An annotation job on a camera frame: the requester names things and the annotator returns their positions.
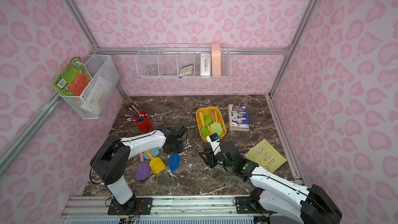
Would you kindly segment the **blue shovel wooden handle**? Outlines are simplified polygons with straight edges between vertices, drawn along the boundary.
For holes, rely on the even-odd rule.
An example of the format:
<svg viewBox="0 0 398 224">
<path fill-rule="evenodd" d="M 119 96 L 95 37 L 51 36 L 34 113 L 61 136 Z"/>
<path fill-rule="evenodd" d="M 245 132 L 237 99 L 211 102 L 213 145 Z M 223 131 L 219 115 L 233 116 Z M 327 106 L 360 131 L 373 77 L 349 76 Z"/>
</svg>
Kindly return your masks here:
<svg viewBox="0 0 398 224">
<path fill-rule="evenodd" d="M 170 155 L 169 169 L 171 172 L 175 172 L 180 165 L 181 156 L 177 153 Z"/>
</svg>

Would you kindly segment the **teal plastic shovel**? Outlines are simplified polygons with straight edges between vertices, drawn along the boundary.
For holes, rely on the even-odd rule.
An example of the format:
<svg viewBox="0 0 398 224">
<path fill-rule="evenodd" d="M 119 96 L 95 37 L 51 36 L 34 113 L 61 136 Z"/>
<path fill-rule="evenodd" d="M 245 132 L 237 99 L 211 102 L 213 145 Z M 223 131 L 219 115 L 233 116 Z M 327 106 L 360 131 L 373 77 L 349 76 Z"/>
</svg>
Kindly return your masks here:
<svg viewBox="0 0 398 224">
<path fill-rule="evenodd" d="M 155 157 L 158 157 L 158 156 L 159 156 L 160 150 L 161 150 L 161 147 L 156 147 L 156 148 L 150 149 L 149 151 L 150 151 L 150 153 L 152 154 L 152 156 L 155 158 Z M 150 160 L 150 157 L 149 157 L 145 152 L 144 152 L 144 158 L 145 158 L 146 160 Z"/>
</svg>

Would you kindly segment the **yellow plastic scoop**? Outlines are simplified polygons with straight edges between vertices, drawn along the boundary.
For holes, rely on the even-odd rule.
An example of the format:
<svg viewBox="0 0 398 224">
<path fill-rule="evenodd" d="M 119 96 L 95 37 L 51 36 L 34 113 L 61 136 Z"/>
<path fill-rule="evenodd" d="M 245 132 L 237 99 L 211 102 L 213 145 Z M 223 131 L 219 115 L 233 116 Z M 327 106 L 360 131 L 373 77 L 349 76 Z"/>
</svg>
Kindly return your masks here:
<svg viewBox="0 0 398 224">
<path fill-rule="evenodd" d="M 150 168 L 152 169 L 152 171 L 154 172 L 154 174 L 159 174 L 161 173 L 164 169 L 165 169 L 165 164 L 164 162 L 161 160 L 161 158 L 159 157 L 154 157 L 152 155 L 152 153 L 147 150 L 145 151 L 145 153 L 147 154 L 147 156 L 150 158 Z"/>
</svg>

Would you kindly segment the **light green shovel wooden handle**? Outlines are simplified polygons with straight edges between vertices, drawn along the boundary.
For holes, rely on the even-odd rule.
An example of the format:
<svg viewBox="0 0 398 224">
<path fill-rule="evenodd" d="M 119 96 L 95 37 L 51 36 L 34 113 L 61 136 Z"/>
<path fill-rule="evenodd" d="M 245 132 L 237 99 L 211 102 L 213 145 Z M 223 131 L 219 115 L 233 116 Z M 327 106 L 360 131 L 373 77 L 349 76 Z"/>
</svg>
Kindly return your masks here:
<svg viewBox="0 0 398 224">
<path fill-rule="evenodd" d="M 213 123 L 209 125 L 212 133 L 213 134 L 216 133 L 217 135 L 222 136 L 223 128 L 222 128 L 221 123 L 218 120 L 217 112 L 214 110 L 210 110 L 209 113 L 213 120 Z"/>
</svg>

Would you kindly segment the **purple plastic shovel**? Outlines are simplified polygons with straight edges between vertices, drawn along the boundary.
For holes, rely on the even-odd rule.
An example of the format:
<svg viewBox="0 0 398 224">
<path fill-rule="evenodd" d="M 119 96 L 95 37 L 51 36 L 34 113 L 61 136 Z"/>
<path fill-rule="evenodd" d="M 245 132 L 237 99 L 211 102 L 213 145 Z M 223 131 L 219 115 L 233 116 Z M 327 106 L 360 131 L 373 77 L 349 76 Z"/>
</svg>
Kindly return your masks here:
<svg viewBox="0 0 398 224">
<path fill-rule="evenodd" d="M 140 153 L 140 165 L 136 170 L 136 180 L 142 181 L 150 176 L 150 166 L 145 162 L 144 153 Z"/>
</svg>

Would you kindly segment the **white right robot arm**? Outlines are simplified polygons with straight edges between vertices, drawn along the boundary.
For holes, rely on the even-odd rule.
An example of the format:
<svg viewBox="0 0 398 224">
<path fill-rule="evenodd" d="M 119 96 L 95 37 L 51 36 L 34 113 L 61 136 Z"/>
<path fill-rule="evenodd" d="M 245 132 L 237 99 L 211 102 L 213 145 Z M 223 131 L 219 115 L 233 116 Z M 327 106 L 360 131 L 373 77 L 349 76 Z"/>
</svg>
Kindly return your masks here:
<svg viewBox="0 0 398 224">
<path fill-rule="evenodd" d="M 222 166 L 229 174 L 255 187 L 251 197 L 267 210 L 300 224 L 338 224 L 342 212 L 318 185 L 307 187 L 283 179 L 245 158 L 231 142 L 221 142 L 218 134 L 207 138 L 210 149 L 200 153 L 210 167 Z"/>
</svg>

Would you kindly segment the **yellow plastic storage box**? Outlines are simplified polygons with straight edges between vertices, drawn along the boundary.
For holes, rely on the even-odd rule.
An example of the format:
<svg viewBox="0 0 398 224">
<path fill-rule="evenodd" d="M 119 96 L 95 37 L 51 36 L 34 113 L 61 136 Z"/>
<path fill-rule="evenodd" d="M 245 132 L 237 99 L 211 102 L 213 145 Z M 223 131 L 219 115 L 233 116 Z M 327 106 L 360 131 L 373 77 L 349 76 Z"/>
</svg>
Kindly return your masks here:
<svg viewBox="0 0 398 224">
<path fill-rule="evenodd" d="M 220 109 L 215 106 L 203 107 L 196 111 L 198 130 L 200 137 L 207 142 L 207 137 L 217 134 L 223 139 L 227 133 Z"/>
</svg>

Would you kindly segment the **white box in shelf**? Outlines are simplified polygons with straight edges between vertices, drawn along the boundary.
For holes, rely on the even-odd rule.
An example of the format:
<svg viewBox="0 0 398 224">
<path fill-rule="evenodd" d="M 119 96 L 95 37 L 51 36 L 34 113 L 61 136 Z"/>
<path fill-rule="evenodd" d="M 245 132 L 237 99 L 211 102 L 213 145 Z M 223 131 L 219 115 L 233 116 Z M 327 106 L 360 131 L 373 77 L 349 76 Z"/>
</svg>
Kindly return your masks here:
<svg viewBox="0 0 398 224">
<path fill-rule="evenodd" d="M 211 54 L 200 54 L 200 75 L 211 76 Z"/>
</svg>

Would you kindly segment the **red pen cup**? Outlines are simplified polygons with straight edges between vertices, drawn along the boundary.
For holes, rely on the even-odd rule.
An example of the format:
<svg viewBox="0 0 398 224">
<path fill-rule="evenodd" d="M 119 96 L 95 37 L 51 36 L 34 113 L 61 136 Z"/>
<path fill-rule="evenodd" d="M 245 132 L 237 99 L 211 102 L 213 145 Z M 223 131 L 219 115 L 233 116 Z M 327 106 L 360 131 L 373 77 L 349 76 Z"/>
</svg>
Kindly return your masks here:
<svg viewBox="0 0 398 224">
<path fill-rule="evenodd" d="M 150 120 L 147 112 L 145 111 L 139 111 L 139 112 L 141 114 L 140 120 L 136 121 L 135 124 L 141 133 L 148 133 L 153 128 L 152 121 Z"/>
</svg>

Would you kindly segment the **yellow green booklet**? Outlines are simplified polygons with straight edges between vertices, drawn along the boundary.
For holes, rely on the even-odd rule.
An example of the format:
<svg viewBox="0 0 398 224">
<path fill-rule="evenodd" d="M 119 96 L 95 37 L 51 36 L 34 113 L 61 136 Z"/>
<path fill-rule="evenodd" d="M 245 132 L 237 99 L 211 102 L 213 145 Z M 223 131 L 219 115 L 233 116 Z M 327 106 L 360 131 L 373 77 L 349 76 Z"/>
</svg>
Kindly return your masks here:
<svg viewBox="0 0 398 224">
<path fill-rule="evenodd" d="M 274 173 L 287 159 L 283 157 L 266 139 L 249 150 L 246 158 L 257 163 L 268 172 Z"/>
</svg>

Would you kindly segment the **round glass jar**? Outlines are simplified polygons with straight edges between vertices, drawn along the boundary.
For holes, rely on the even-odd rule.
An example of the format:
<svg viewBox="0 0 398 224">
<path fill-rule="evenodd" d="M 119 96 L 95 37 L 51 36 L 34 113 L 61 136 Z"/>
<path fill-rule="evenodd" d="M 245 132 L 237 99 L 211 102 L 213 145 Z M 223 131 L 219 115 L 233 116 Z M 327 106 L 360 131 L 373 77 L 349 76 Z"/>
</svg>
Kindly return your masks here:
<svg viewBox="0 0 398 224">
<path fill-rule="evenodd" d="M 157 64 L 150 66 L 148 69 L 148 76 L 159 76 L 159 67 Z"/>
</svg>

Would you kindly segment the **pink case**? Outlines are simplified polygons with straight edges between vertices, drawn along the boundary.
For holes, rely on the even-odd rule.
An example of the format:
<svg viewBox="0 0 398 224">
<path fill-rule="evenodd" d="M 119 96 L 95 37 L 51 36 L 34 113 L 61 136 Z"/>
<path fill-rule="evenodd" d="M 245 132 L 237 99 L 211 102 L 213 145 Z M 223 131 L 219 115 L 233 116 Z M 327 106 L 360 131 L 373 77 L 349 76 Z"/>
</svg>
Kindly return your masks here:
<svg viewBox="0 0 398 224">
<path fill-rule="evenodd" d="M 214 77 L 221 76 L 221 48 L 219 43 L 211 44 L 211 68 Z"/>
</svg>

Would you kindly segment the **green red book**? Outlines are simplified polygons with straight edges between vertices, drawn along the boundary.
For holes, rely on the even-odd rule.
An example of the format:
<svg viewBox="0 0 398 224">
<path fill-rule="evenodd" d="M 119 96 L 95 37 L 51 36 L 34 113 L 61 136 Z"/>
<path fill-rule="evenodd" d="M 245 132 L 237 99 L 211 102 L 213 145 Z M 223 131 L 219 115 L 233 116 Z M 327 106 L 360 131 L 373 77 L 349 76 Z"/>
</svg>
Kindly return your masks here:
<svg viewBox="0 0 398 224">
<path fill-rule="evenodd" d="M 52 86 L 65 96 L 80 96 L 92 80 L 80 57 L 71 59 L 61 73 L 54 79 Z"/>
</svg>

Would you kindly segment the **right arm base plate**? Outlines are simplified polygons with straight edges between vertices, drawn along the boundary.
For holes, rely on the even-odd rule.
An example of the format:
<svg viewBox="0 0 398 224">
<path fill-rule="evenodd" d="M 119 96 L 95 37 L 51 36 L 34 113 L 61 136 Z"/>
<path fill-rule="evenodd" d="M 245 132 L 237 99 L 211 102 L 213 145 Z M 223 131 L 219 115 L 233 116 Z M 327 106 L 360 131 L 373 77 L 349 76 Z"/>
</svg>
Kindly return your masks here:
<svg viewBox="0 0 398 224">
<path fill-rule="evenodd" d="M 269 211 L 264 209 L 258 201 L 248 196 L 238 196 L 233 200 L 238 214 L 268 214 Z"/>
</svg>

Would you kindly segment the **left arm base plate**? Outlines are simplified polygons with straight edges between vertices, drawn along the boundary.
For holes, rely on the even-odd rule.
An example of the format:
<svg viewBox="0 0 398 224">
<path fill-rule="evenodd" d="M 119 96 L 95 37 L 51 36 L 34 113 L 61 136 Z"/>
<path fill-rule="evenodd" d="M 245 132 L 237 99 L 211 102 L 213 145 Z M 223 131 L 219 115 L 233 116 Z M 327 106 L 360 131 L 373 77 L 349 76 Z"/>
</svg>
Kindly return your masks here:
<svg viewBox="0 0 398 224">
<path fill-rule="evenodd" d="M 127 203 L 119 204 L 115 198 L 112 198 L 108 206 L 108 215 L 127 215 L 135 216 L 150 215 L 152 209 L 153 198 L 133 197 Z"/>
</svg>

